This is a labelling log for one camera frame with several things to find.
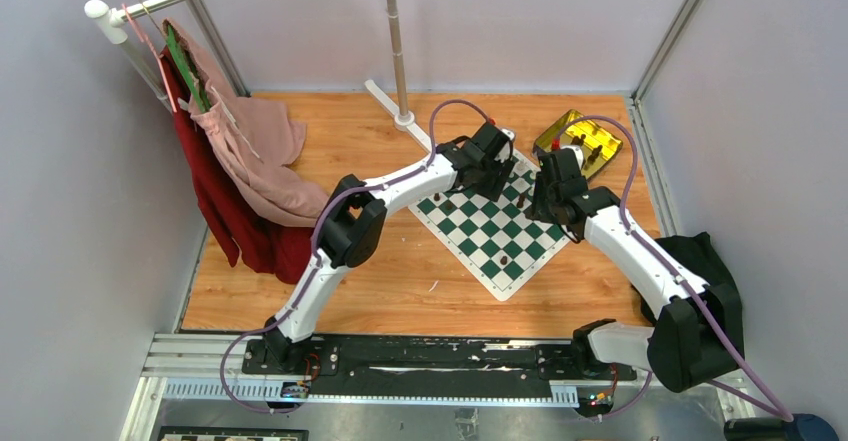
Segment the yellow tin box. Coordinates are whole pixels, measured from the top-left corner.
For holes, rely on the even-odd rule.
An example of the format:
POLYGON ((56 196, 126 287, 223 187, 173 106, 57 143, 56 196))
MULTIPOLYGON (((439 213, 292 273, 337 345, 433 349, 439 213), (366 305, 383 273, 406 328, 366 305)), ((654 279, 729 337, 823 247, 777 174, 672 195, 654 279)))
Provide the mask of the yellow tin box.
MULTIPOLYGON (((574 109, 567 111, 546 128, 534 141, 532 154, 536 160, 554 147, 555 136, 569 122, 582 117, 574 109)), ((579 147, 583 155, 582 174, 592 180, 601 173, 623 148, 623 141, 595 120, 586 120, 569 126, 559 138, 559 147, 579 147)))

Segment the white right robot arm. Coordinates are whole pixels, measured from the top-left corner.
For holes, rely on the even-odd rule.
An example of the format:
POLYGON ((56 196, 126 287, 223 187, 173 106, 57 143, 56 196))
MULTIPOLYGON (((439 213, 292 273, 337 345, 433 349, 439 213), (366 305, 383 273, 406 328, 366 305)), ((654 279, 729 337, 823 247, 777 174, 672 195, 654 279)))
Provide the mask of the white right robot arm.
POLYGON ((592 188, 578 154, 559 149, 539 158, 529 216, 564 228, 602 252, 653 313, 653 327, 603 319, 573 333, 571 364, 596 378, 610 364, 652 372, 680 393, 741 368, 741 298, 729 283, 711 284, 651 239, 623 200, 592 188))

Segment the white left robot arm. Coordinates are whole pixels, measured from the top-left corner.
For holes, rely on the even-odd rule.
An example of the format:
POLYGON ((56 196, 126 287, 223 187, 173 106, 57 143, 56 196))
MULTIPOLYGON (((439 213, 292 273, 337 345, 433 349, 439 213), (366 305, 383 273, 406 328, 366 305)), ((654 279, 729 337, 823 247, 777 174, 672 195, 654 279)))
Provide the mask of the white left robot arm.
POLYGON ((268 361, 283 374, 298 372, 318 318, 344 277, 375 253, 385 222, 427 197, 469 189, 497 198, 512 171, 515 135, 491 122, 470 137, 434 146, 429 155, 393 173, 344 177, 319 216, 312 254, 284 306, 262 332, 268 361))

